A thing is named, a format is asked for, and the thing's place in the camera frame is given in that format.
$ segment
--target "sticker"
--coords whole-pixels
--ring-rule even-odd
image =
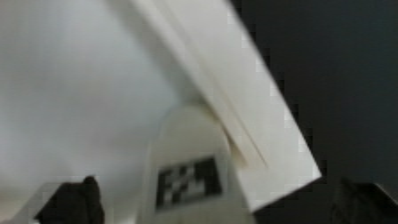
[[[216,158],[194,160],[159,172],[157,210],[196,203],[223,194]]]

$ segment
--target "dark background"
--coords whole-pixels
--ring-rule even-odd
[[[398,192],[398,1],[233,4],[326,174],[256,216],[322,224],[342,176]]]

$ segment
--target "white wall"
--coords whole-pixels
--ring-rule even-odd
[[[107,208],[128,203],[164,115],[198,97],[173,60],[160,66],[146,52],[123,4],[0,2],[0,221],[45,182],[91,174]]]

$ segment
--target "black object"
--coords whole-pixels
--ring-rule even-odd
[[[162,168],[159,173],[157,210],[194,203],[223,194],[216,158]]]
[[[36,215],[41,224],[104,224],[100,187],[95,177],[64,183]]]
[[[398,206],[374,183],[342,179],[333,204],[333,224],[398,223]]]

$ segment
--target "white panel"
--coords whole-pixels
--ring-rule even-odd
[[[134,0],[216,109],[249,166],[251,208],[276,201],[320,171],[260,54],[228,1]]]

